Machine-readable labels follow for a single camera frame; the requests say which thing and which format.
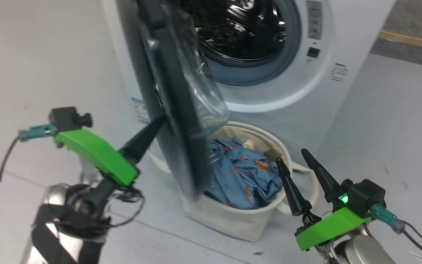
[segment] blue clothing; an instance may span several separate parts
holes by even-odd
[[[216,139],[209,145],[218,160],[207,196],[236,209],[258,209],[276,198],[281,177],[263,153],[243,147],[238,137],[233,142]]]

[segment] gray floor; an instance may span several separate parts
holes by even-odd
[[[422,65],[422,47],[377,38],[370,51],[373,54]]]
[[[422,233],[422,66],[370,55],[320,150],[338,180],[371,179],[386,189],[399,219]],[[373,234],[397,263],[422,256],[382,223]]]
[[[397,0],[384,29],[422,38],[422,1]]]
[[[371,95],[367,92],[369,89],[377,93]],[[388,150],[388,142],[381,141],[384,134],[415,128],[416,116],[411,120],[400,119],[400,123],[395,124],[395,115],[416,111],[422,114],[422,67],[370,55],[353,91],[336,121],[341,131],[332,129],[321,160],[339,175],[337,177],[378,180],[381,179],[378,176],[387,171],[390,175],[397,174],[392,179],[384,176],[382,180],[388,189],[387,203],[399,217],[411,220],[422,230],[422,203],[410,203],[413,199],[422,201],[422,164],[415,164],[414,159],[421,154],[405,156],[413,150],[422,153],[422,140],[414,137],[422,131],[412,130],[413,134],[407,139],[393,137],[391,146],[399,148],[395,153],[401,154],[397,159],[389,160],[379,154]],[[384,92],[390,97],[398,96],[399,101],[392,102],[398,108],[387,112],[390,119],[376,127],[377,118],[382,114],[372,112],[382,109],[383,104],[390,104],[385,101]],[[409,92],[420,100],[409,97],[403,102]],[[381,104],[362,103],[362,99],[380,100]],[[358,113],[358,117],[350,114],[355,112],[356,104],[365,111]],[[0,161],[17,130],[44,124],[52,107],[70,105],[77,106],[81,112],[91,112],[94,132],[114,147],[122,145],[143,127],[132,115],[134,108],[119,73],[100,3],[40,0],[34,4],[32,0],[0,0]],[[408,110],[407,105],[415,108]],[[344,124],[345,120],[365,127],[352,128],[349,123]],[[372,130],[376,137],[363,139],[360,130]],[[410,142],[407,148],[402,149],[402,140]],[[367,150],[363,147],[372,142],[378,142],[376,146],[380,147],[370,150],[370,156],[366,157],[363,153]],[[343,152],[345,145],[353,146],[350,152]],[[385,163],[377,160],[381,157],[386,158]],[[364,164],[365,158],[370,162]],[[59,182],[77,182],[79,169],[76,156],[55,148],[49,139],[33,140],[15,148],[0,195],[0,264],[19,262],[44,188]],[[147,197],[145,210],[134,223],[112,231],[101,263],[320,262],[315,251],[298,250],[293,233],[300,226],[299,218],[276,212],[258,242],[233,239],[185,217],[174,181],[154,167],[148,157],[141,162],[140,169],[143,175],[137,186]],[[326,209],[319,206],[315,212]],[[119,218],[132,210],[123,204],[114,207]],[[407,252],[412,247],[404,238],[397,237],[383,225],[373,227],[372,231],[399,263],[417,263]]]

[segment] orange pattern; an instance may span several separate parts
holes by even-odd
[[[224,152],[228,152],[229,151],[229,149],[225,145],[221,144],[221,146],[222,146],[222,150],[224,150]]]
[[[268,163],[264,161],[257,160],[256,164],[258,165],[259,169],[263,169],[264,171],[268,172],[270,170],[270,167],[268,166]]]
[[[248,187],[246,187],[244,191],[245,191],[245,194],[249,197],[250,201],[253,200],[252,194],[250,193],[250,190],[248,189]]]

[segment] laundry basket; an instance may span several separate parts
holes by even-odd
[[[261,128],[231,121],[212,135],[213,139],[219,138],[229,141],[232,141],[234,137],[239,137],[242,142],[252,142],[253,149],[263,152],[270,161],[275,161],[277,157],[282,157],[291,172],[291,177],[293,177],[293,171],[305,172],[310,177],[311,184],[308,200],[312,206],[315,206],[320,192],[320,185],[315,173],[311,169],[291,162],[291,157],[281,141]],[[153,153],[149,153],[149,155],[160,169],[166,172],[169,171],[167,164],[157,155]],[[255,242],[261,237],[275,209],[279,209],[288,216],[292,215],[289,206],[283,202],[285,199],[286,194],[281,189],[276,199],[267,206],[251,210],[235,209],[204,195],[201,195],[197,202],[191,202],[184,198],[182,200],[187,216],[222,233]]]

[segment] white sticker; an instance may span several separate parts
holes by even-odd
[[[335,63],[328,78],[330,78],[330,80],[342,82],[345,80],[346,75],[348,75],[348,67],[341,63]]]
[[[322,38],[322,3],[307,1],[308,10],[308,37],[315,40]]]
[[[144,101],[135,97],[131,97],[131,100],[133,101],[134,110],[136,110],[136,116],[138,119],[144,122],[150,122],[151,120],[149,119]]]

